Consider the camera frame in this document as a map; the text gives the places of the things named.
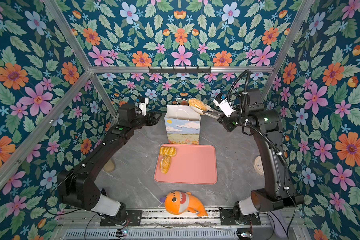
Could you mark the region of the landscape print paper bag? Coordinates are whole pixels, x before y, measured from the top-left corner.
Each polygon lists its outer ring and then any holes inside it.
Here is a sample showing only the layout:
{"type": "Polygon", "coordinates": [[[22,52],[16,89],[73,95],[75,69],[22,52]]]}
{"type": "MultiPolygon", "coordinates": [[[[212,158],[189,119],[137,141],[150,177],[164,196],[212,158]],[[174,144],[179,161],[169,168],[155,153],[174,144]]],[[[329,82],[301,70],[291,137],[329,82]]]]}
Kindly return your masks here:
{"type": "Polygon", "coordinates": [[[200,143],[201,115],[188,105],[167,105],[165,126],[170,144],[200,143]]]}

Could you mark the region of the sugared cream fake bun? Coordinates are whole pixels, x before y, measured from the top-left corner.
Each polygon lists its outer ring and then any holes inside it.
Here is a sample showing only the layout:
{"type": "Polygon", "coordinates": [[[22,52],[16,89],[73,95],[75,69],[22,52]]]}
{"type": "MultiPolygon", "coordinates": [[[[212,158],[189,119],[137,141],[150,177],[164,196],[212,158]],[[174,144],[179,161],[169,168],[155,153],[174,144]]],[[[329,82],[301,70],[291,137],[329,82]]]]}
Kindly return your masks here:
{"type": "Polygon", "coordinates": [[[189,106],[193,108],[195,111],[196,110],[201,112],[208,111],[207,105],[205,105],[201,100],[193,98],[193,99],[189,99],[188,103],[189,106]]]}

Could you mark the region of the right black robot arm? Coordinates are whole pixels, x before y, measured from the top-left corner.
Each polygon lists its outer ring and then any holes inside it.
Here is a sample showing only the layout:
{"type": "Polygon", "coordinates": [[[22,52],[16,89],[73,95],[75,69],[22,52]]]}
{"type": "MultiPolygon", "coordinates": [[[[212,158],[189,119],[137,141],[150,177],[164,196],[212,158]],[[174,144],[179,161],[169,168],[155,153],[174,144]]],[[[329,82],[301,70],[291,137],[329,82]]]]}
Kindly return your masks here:
{"type": "Polygon", "coordinates": [[[236,127],[249,129],[259,149],[265,186],[252,190],[250,197],[235,203],[233,217],[239,224],[246,223],[257,213],[294,207],[305,202],[304,196],[294,187],[288,172],[288,163],[282,152],[283,134],[281,115],[274,109],[267,110],[260,102],[258,89],[239,95],[239,108],[234,110],[227,95],[219,93],[214,104],[223,114],[218,122],[228,131],[236,127]]]}

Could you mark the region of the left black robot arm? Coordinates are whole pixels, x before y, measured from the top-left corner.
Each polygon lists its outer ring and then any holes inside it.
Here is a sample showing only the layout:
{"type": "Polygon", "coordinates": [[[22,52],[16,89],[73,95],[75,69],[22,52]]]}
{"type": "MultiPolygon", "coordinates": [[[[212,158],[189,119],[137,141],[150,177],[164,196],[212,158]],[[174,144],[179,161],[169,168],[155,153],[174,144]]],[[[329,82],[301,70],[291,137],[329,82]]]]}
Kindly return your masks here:
{"type": "Polygon", "coordinates": [[[136,130],[156,125],[161,116],[162,113],[158,112],[143,113],[132,104],[122,105],[119,120],[110,127],[101,143],[78,165],[57,175],[59,200],[63,204],[97,213],[116,226],[124,225],[128,217],[126,205],[104,195],[95,180],[136,130]]]}

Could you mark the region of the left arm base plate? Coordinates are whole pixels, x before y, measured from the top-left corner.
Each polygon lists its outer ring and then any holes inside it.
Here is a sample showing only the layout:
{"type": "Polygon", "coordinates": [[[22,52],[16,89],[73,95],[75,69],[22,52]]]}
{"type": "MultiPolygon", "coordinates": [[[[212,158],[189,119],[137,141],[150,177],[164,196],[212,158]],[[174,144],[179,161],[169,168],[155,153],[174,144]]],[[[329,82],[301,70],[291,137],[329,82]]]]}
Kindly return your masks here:
{"type": "Polygon", "coordinates": [[[142,220],[141,210],[121,210],[115,216],[102,215],[101,227],[134,227],[139,226],[142,220]]]}

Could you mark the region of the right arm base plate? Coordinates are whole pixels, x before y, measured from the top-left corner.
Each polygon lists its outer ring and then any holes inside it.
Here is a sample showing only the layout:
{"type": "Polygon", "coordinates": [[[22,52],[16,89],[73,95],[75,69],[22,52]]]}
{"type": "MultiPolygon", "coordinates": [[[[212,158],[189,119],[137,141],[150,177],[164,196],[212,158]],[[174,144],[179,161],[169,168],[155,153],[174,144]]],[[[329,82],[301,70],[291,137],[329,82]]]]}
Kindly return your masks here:
{"type": "Polygon", "coordinates": [[[223,226],[260,226],[258,214],[243,215],[238,207],[225,209],[219,207],[220,221],[223,226]]]}

